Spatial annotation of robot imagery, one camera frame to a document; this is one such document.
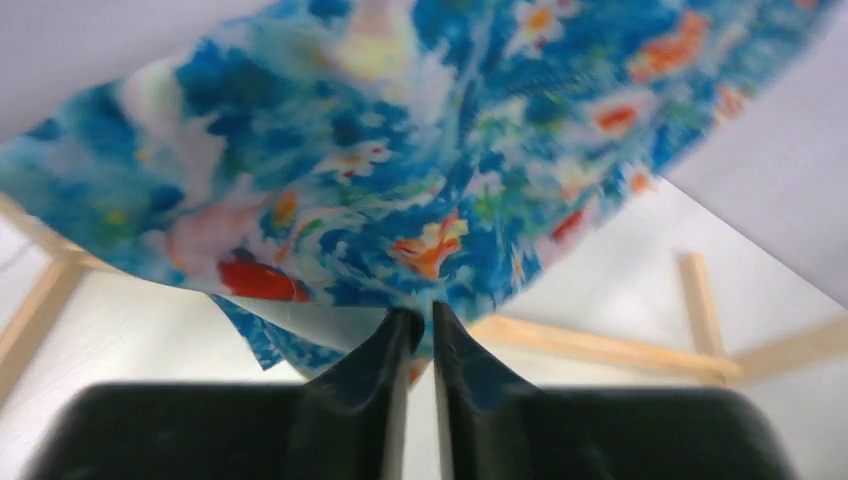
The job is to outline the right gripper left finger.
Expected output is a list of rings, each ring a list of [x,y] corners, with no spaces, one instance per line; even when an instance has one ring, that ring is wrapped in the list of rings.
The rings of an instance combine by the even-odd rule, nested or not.
[[[300,384],[105,383],[62,410],[30,479],[398,479],[411,356],[407,309]]]

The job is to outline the blue floral garment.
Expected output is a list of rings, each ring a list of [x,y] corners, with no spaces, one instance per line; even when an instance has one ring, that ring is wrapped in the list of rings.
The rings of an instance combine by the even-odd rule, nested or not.
[[[205,293],[315,377],[386,309],[472,324],[718,127],[833,1],[278,1],[83,90],[1,190],[127,274]]]

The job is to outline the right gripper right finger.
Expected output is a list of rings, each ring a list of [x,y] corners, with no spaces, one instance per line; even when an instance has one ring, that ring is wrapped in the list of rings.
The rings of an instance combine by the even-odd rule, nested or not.
[[[538,387],[433,306],[446,479],[782,479],[791,466],[744,396],[707,387]]]

